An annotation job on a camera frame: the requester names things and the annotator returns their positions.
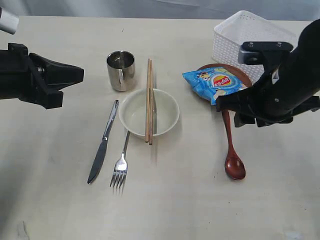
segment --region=wooden chopsticks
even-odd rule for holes
[[[148,59],[148,72],[146,78],[146,112],[144,141],[152,145],[154,134],[154,75],[152,60]]]

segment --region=white bowl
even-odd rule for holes
[[[156,131],[154,137],[172,129],[179,119],[179,106],[169,93],[153,89],[156,106]],[[123,126],[131,133],[142,138],[146,127],[146,89],[140,89],[129,94],[119,107],[119,118]]]

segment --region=tabletop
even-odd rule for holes
[[[320,239],[320,111],[290,124],[232,126],[246,178],[224,170],[228,142],[221,113],[194,94],[182,73],[212,63],[221,20],[24,16],[0,49],[29,52],[84,69],[63,90],[63,106],[0,101],[0,239],[291,240]],[[308,22],[275,21],[297,35]],[[106,56],[135,56],[135,89],[145,88],[152,58],[157,88],[174,96],[177,125],[149,146],[131,136],[123,192],[109,188],[125,130],[117,116],[97,180],[88,175],[115,99]]]

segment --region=gray wall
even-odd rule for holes
[[[247,10],[269,20],[320,18],[320,0],[0,0],[18,15],[225,19]]]

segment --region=fork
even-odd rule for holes
[[[125,143],[124,143],[124,148],[123,152],[121,154],[121,157],[118,161],[116,161],[111,182],[110,182],[110,187],[114,188],[116,185],[116,188],[118,188],[119,184],[119,189],[121,188],[121,185],[125,183],[126,177],[127,177],[127,171],[128,171],[128,164],[126,161],[126,152],[127,152],[127,147],[128,147],[128,141],[129,141],[129,136],[130,132],[127,130],[126,131],[126,136],[125,136]]]

